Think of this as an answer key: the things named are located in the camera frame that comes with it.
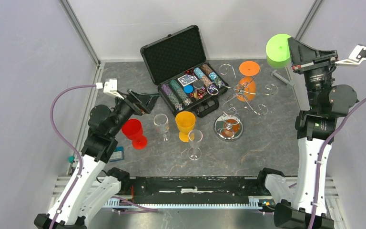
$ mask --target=red goblet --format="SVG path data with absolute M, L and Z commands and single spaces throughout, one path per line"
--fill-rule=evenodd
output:
M 121 128 L 122 133 L 130 140 L 135 149 L 144 149 L 148 140 L 143 134 L 142 124 L 138 119 L 128 120 Z

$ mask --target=table surface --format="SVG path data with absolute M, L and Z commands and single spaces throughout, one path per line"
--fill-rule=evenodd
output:
M 222 77 L 234 86 L 243 77 L 239 65 L 245 60 L 215 60 L 210 65 L 219 73 L 219 66 L 230 64 L 232 70 Z M 200 146 L 200 159 L 192 161 L 187 155 L 188 143 L 181 142 L 172 112 L 165 101 L 159 98 L 150 114 L 135 116 L 142 122 L 144 135 L 148 139 L 145 149 L 136 150 L 120 131 L 116 136 L 118 146 L 124 147 L 124 160 L 109 163 L 106 169 L 117 167 L 128 171 L 131 176 L 257 176 L 264 167 L 278 169 L 285 175 L 296 175 L 298 171 L 298 146 L 295 118 L 299 113 L 293 90 L 271 76 L 272 68 L 266 60 L 254 60 L 261 66 L 261 72 L 256 78 L 257 92 L 263 93 L 266 84 L 275 84 L 279 91 L 273 96 L 257 95 L 252 101 L 253 108 L 258 104 L 268 107 L 268 114 L 257 115 L 250 109 L 245 109 L 245 103 L 232 100 L 244 124 L 244 133 L 235 142 L 225 142 L 217 138 L 213 124 L 222 112 L 222 104 L 233 90 L 219 97 L 220 107 L 203 118 L 196 119 L 196 129 L 203 133 Z M 285 69 L 278 72 L 288 78 Z M 138 93 L 155 93 L 157 86 L 151 81 L 144 62 L 114 62 L 106 63 L 103 69 L 102 81 L 108 78 L 118 79 L 118 88 L 125 92 L 132 89 Z M 105 104 L 114 106 L 114 100 L 99 92 L 95 105 Z M 163 113 L 169 118 L 171 139 L 161 140 L 156 132 L 153 118 Z

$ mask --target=round metal base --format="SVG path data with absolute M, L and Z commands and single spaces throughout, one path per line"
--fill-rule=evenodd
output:
M 224 119 L 227 120 L 227 122 L 231 120 L 230 121 L 231 123 L 238 123 L 238 122 L 239 123 L 233 125 L 231 129 L 228 130 L 226 129 L 226 122 L 224 121 Z M 215 134 L 217 135 L 218 138 L 226 142 L 233 142 L 238 140 L 242 136 L 243 131 L 244 131 L 244 125 L 236 116 L 233 117 L 220 116 L 214 122 Z

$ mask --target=black carrying case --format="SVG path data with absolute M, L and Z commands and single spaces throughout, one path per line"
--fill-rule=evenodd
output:
M 170 80 L 185 75 L 185 71 L 200 67 L 203 64 L 207 64 L 228 86 L 228 83 L 207 62 L 198 26 L 189 26 L 184 30 L 169 34 L 165 38 L 143 46 L 141 55 L 153 83 L 158 86 L 161 97 L 168 104 L 174 116 L 181 111 L 194 111 L 198 117 L 204 117 L 218 109 L 218 96 L 228 90 L 226 87 L 219 88 L 218 95 L 207 93 L 200 100 L 190 98 L 192 103 L 184 106 L 181 111 L 175 109 L 168 96 L 161 89 L 162 84 L 169 83 Z

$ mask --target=open case lid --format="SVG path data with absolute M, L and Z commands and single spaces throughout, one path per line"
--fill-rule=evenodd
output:
M 141 55 L 156 85 L 206 60 L 200 31 L 196 25 L 143 46 Z

